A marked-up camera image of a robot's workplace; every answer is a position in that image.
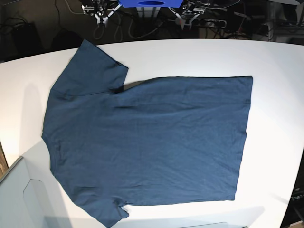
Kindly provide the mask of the dark blue T-shirt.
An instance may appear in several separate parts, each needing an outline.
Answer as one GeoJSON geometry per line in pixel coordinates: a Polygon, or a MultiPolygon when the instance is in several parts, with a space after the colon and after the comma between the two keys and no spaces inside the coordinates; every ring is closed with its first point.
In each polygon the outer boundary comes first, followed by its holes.
{"type": "Polygon", "coordinates": [[[158,77],[84,40],[50,90],[42,139],[74,204],[106,227],[126,205],[234,200],[253,78],[158,77]]]}

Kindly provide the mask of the black power strip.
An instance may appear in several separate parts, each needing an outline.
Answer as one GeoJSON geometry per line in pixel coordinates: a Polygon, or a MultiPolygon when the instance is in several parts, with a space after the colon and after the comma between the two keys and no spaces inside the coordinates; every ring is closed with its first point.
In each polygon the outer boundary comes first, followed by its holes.
{"type": "Polygon", "coordinates": [[[188,26],[190,27],[207,27],[207,28],[221,28],[224,29],[227,26],[227,22],[225,20],[217,20],[217,19],[194,19],[192,22],[188,21],[187,23],[183,23],[180,19],[175,19],[174,22],[177,25],[188,26]]]}

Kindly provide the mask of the blue box overhead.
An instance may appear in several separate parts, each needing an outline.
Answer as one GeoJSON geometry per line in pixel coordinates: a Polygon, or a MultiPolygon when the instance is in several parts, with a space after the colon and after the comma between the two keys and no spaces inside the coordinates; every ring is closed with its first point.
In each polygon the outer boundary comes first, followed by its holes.
{"type": "Polygon", "coordinates": [[[119,0],[125,8],[132,7],[173,7],[178,8],[183,0],[119,0]]]}

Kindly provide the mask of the grey plastic tray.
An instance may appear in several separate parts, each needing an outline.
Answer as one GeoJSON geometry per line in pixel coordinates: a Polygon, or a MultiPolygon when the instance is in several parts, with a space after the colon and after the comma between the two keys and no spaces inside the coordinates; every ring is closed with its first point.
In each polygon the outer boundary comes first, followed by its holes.
{"type": "Polygon", "coordinates": [[[44,183],[30,177],[19,157],[0,179],[2,228],[70,228],[69,218],[55,214],[44,183]]]}

